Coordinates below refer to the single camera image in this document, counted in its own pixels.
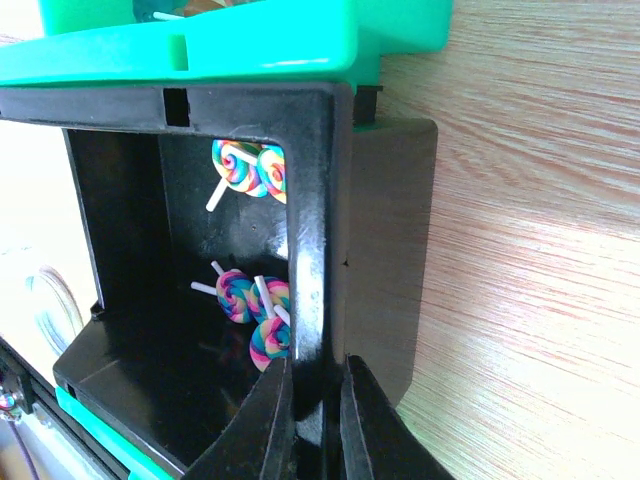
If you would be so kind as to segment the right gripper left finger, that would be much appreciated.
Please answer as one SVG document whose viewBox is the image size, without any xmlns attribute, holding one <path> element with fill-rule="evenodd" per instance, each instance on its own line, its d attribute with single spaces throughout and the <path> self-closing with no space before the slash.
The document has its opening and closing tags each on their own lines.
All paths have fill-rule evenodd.
<svg viewBox="0 0 640 480">
<path fill-rule="evenodd" d="M 295 421 L 291 362 L 273 360 L 186 479 L 292 479 Z"/>
</svg>

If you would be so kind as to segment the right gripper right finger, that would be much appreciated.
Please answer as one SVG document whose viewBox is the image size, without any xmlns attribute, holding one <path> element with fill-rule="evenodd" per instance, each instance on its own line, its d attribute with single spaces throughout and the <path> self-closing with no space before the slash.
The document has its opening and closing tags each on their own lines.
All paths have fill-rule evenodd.
<svg viewBox="0 0 640 480">
<path fill-rule="evenodd" d="M 340 435 L 346 479 L 451 479 L 414 437 L 359 356 L 345 361 Z"/>
</svg>

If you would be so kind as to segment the green candy bin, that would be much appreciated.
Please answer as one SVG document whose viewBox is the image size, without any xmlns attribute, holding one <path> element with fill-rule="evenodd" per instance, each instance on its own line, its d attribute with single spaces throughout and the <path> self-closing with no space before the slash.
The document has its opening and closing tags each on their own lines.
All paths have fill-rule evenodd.
<svg viewBox="0 0 640 480">
<path fill-rule="evenodd" d="M 43 1 L 44 34 L 1 50 L 5 86 L 329 81 L 373 86 L 380 60 L 447 43 L 449 1 Z"/>
<path fill-rule="evenodd" d="M 102 447 L 129 470 L 129 479 L 171 480 L 172 477 L 112 427 L 72 397 L 55 388 L 58 405 L 74 418 Z"/>
</svg>

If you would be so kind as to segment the black candy bin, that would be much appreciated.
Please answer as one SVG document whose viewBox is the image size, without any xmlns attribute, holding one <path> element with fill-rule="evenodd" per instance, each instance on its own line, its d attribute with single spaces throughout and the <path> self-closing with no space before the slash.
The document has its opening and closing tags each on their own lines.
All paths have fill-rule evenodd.
<svg viewBox="0 0 640 480">
<path fill-rule="evenodd" d="M 64 431 L 118 479 L 129 470 L 58 405 L 62 387 L 172 479 L 223 433 L 263 372 L 217 299 L 217 261 L 256 283 L 289 284 L 295 421 L 292 479 L 346 479 L 340 435 L 345 361 L 372 371 L 399 351 L 410 367 L 425 249 L 396 231 L 428 230 L 437 138 L 429 120 L 357 128 L 346 85 L 218 84 L 6 88 L 5 120 L 59 126 L 66 140 L 98 290 L 92 317 L 33 391 Z M 228 188 L 214 139 L 279 147 L 287 202 Z"/>
</svg>

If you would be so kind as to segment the swirl lollipop bottom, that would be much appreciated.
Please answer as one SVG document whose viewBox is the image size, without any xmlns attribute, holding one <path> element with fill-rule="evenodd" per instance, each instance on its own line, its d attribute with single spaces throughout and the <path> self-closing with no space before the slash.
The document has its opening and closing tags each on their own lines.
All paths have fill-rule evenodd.
<svg viewBox="0 0 640 480">
<path fill-rule="evenodd" d="M 290 316 L 280 305 L 274 307 L 275 316 L 260 323 L 249 344 L 250 357 L 255 367 L 264 372 L 271 361 L 286 357 L 290 346 Z"/>
</svg>

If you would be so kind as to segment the swirl lollipop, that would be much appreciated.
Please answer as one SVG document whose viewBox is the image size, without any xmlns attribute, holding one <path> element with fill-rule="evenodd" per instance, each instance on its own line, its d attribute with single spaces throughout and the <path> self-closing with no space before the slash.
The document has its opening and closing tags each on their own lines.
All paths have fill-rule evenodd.
<svg viewBox="0 0 640 480">
<path fill-rule="evenodd" d="M 279 202 L 287 202 L 286 168 L 279 147 L 265 147 L 258 155 L 257 170 L 268 193 Z"/>
<path fill-rule="evenodd" d="M 249 344 L 250 357 L 255 367 L 264 372 L 271 361 L 286 357 L 290 346 L 290 316 L 280 305 L 274 307 L 275 316 L 260 323 Z"/>
<path fill-rule="evenodd" d="M 257 170 L 260 144 L 214 139 L 212 162 L 221 177 L 206 204 L 206 210 L 213 212 L 224 192 L 230 188 L 252 197 L 265 197 L 267 189 Z"/>
<path fill-rule="evenodd" d="M 217 261 L 211 267 L 218 274 L 215 286 L 192 281 L 192 290 L 214 296 L 223 313 L 234 323 L 247 324 L 253 320 L 249 308 L 249 290 L 253 282 L 239 269 L 224 270 Z"/>
<path fill-rule="evenodd" d="M 286 311 L 289 311 L 289 284 L 286 281 L 273 276 L 265 276 L 264 280 L 269 291 L 272 304 L 274 306 L 280 305 Z M 253 283 L 249 290 L 247 302 L 250 313 L 258 324 L 268 319 L 267 311 L 256 283 Z"/>
</svg>

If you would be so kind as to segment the swirl lollipop middle right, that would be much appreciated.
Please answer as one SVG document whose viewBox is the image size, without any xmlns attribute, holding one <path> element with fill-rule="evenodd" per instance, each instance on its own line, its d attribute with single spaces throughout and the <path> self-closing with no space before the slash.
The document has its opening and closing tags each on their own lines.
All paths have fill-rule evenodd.
<svg viewBox="0 0 640 480">
<path fill-rule="evenodd" d="M 272 304 L 274 306 L 280 305 L 286 311 L 289 311 L 289 284 L 286 281 L 273 276 L 265 276 L 264 280 L 269 291 Z M 253 283 L 249 290 L 247 302 L 250 313 L 258 324 L 268 319 L 267 311 L 256 283 Z"/>
</svg>

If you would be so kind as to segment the swirl lollipop middle left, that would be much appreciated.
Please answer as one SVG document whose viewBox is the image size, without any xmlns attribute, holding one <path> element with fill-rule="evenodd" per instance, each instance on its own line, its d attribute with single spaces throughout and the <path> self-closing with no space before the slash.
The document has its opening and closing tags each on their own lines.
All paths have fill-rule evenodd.
<svg viewBox="0 0 640 480">
<path fill-rule="evenodd" d="M 253 320 L 249 308 L 249 290 L 253 282 L 239 269 L 224 270 L 217 261 L 211 267 L 218 274 L 215 286 L 192 281 L 192 290 L 214 296 L 223 313 L 234 323 L 247 324 Z"/>
</svg>

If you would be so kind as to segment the clear glass jar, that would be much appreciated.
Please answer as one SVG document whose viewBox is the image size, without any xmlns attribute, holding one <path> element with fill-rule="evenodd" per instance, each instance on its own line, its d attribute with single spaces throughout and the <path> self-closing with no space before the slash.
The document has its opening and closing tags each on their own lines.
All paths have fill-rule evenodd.
<svg viewBox="0 0 640 480">
<path fill-rule="evenodd" d="M 63 277 L 42 265 L 25 278 L 36 327 L 56 357 L 60 357 L 84 327 L 77 302 Z"/>
</svg>

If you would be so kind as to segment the swirl lollipop top left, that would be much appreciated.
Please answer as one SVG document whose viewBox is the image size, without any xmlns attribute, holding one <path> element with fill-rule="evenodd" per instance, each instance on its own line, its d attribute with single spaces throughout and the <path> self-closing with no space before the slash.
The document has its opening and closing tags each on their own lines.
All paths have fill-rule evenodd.
<svg viewBox="0 0 640 480">
<path fill-rule="evenodd" d="M 206 210 L 213 212 L 224 192 L 230 188 L 252 197 L 265 197 L 267 189 L 257 170 L 260 144 L 214 139 L 212 162 L 221 177 L 206 204 Z"/>
</svg>

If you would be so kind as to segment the swirl lollipop top right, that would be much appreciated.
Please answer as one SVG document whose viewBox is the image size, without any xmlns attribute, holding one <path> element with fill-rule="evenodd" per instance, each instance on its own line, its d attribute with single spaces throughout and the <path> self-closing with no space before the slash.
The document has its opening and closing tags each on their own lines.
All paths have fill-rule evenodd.
<svg viewBox="0 0 640 480">
<path fill-rule="evenodd" d="M 257 170 L 268 193 L 279 202 L 287 202 L 286 168 L 279 147 L 265 147 L 258 155 Z"/>
</svg>

